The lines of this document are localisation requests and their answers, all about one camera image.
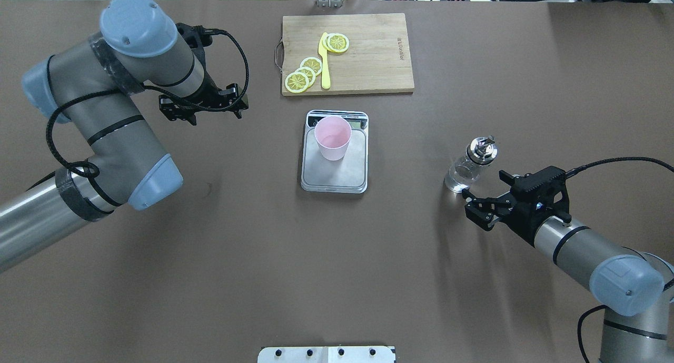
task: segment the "cutting board handle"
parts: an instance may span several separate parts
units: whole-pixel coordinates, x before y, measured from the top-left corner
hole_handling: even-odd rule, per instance
[[[274,49],[274,64],[276,64],[276,67],[279,68],[279,72],[281,72],[281,74],[283,74],[283,68],[281,67],[283,65],[284,57],[285,57],[285,49],[283,48],[283,37],[281,37],[281,39],[279,39],[279,43],[276,45],[276,48]]]

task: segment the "table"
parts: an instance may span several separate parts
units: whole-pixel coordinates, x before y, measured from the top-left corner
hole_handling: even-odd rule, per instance
[[[0,202],[57,168],[21,75],[98,29],[104,2],[0,2]],[[250,110],[168,122],[135,97],[185,178],[143,211],[125,205],[0,275],[0,361],[255,361],[262,346],[387,344],[398,361],[580,361],[592,295],[502,224],[490,233],[443,187],[450,159],[493,133],[497,171],[570,169],[612,156],[674,161],[667,5],[162,2],[177,22],[229,30],[248,55]],[[405,12],[414,94],[284,98],[272,52],[282,15]],[[221,85],[243,83],[225,38],[207,49]],[[299,186],[311,109],[366,111],[364,195]],[[67,159],[91,152],[71,125]],[[674,176],[648,163],[569,182],[571,214],[674,261]],[[587,320],[599,354],[600,316]],[[670,332],[674,319],[670,317]]]

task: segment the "scale platform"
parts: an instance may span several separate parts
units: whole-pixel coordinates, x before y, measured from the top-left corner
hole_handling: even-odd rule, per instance
[[[329,161],[318,150],[313,129],[325,116],[335,115],[351,124],[351,141],[344,158]],[[368,127],[368,115],[360,111],[309,111],[304,128],[302,189],[308,192],[365,192],[368,188]]]

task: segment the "blue joint cap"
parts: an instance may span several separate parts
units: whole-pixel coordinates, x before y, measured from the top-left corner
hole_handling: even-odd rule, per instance
[[[660,298],[665,281],[644,259],[618,255],[597,266],[590,276],[590,292],[619,315],[638,315]]]
[[[171,18],[153,0],[112,0],[99,23],[110,47],[132,57],[159,56],[179,36]]]
[[[34,65],[33,68],[24,73],[24,77],[21,79],[24,94],[31,104],[47,118],[58,107],[54,96],[51,94],[51,85],[49,85],[49,59],[51,59],[51,56]],[[70,118],[61,113],[57,116],[56,121],[57,123],[68,123]]]
[[[128,198],[135,210],[144,210],[168,197],[183,185],[183,176],[170,154],[164,155],[140,181]]]

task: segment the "wooden cutting board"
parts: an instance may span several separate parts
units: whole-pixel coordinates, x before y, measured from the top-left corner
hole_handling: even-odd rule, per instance
[[[318,76],[306,92],[289,92],[284,84],[287,75],[304,58],[320,58],[318,41],[323,32],[339,32],[351,43],[345,53],[328,53],[332,87],[323,89]],[[286,16],[283,48],[284,96],[414,92],[407,21],[402,13]]]

